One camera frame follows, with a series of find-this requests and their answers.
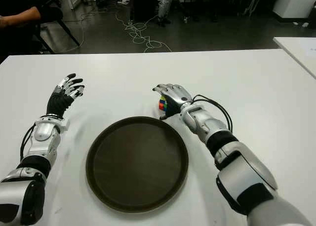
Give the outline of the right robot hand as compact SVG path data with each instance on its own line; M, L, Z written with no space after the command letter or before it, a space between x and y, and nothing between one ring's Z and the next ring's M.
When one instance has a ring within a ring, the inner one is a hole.
M184 107L193 102L192 96L180 85L158 84L152 90L164 97L167 103L165 114L160 116L160 120L179 114Z

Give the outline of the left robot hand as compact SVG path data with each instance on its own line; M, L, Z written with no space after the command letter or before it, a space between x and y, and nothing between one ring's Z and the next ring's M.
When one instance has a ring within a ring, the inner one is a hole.
M83 79L76 79L76 74L65 76L54 88L46 107L46 115L63 118L65 111L74 100L83 95Z

